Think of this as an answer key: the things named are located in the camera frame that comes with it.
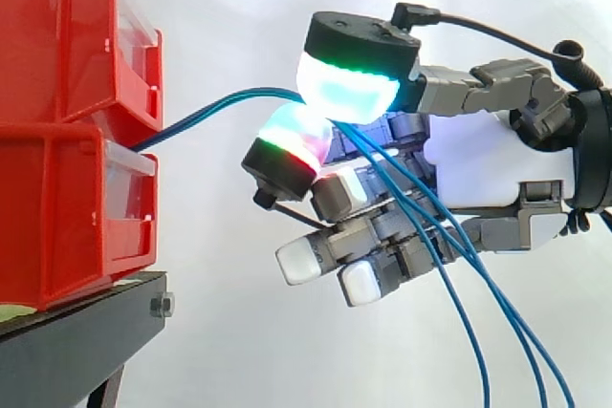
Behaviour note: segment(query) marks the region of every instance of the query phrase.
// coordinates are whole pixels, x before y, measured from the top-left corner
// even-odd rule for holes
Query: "black sensor cap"
[[[342,69],[406,79],[421,42],[377,18],[335,11],[313,15],[304,52]]]

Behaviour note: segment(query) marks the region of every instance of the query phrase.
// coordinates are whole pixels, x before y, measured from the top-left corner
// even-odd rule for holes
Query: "robotic hand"
[[[547,67],[527,58],[469,72],[422,66],[411,29],[438,22],[477,29],[551,60],[576,91],[564,90]],[[452,213],[469,216],[462,227],[480,251],[525,251],[559,233],[586,231],[589,212],[603,212],[610,224],[604,209],[612,202],[612,95],[582,62],[578,43],[561,42],[547,54],[470,20],[398,4],[390,21],[316,13],[304,52],[297,75],[304,110],[300,104],[279,109],[271,121],[282,118],[283,133],[272,122],[243,161],[257,178],[256,203],[272,209],[311,191],[318,218],[328,224],[313,224],[317,231],[277,251],[288,284],[339,268],[347,303],[359,306],[434,268],[372,167],[351,161],[359,155],[355,145],[313,113],[362,124],[378,144],[397,151],[396,160],[436,190]],[[283,148],[271,149],[270,142]],[[345,165],[321,173],[317,166],[324,162]],[[445,220],[414,183],[385,160],[380,164],[406,196]],[[456,260],[439,231],[422,223],[443,262]]]

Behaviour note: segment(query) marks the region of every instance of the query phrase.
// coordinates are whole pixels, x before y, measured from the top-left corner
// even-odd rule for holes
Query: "led light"
[[[386,112],[400,82],[385,75],[341,69],[303,53],[297,89],[306,104],[326,118],[368,124]]]
[[[351,306],[367,305],[383,298],[376,273],[365,260],[343,269],[339,280]]]
[[[319,171],[332,143],[332,123],[307,105],[291,102],[272,114],[258,137]]]
[[[276,260],[290,286],[304,284],[322,274],[317,256],[305,236],[277,250]]]

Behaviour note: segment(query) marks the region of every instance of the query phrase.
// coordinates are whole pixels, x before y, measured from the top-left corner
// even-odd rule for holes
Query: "red plastic bin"
[[[129,0],[0,0],[0,122],[162,129],[162,37]]]
[[[46,310],[155,262],[157,161],[86,124],[0,125],[0,304]]]

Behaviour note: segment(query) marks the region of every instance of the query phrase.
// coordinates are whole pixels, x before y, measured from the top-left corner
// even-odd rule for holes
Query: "white fingertip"
[[[343,167],[336,172],[342,183],[344,189],[347,191],[349,200],[351,201],[352,211],[360,210],[367,204],[367,194],[363,189],[363,185],[360,182],[355,169],[352,167]]]
[[[340,274],[340,282],[351,306],[367,305],[383,297],[376,274],[366,261],[346,267]]]
[[[321,266],[308,239],[302,237],[276,251],[276,259],[290,286],[305,284],[321,276]]]

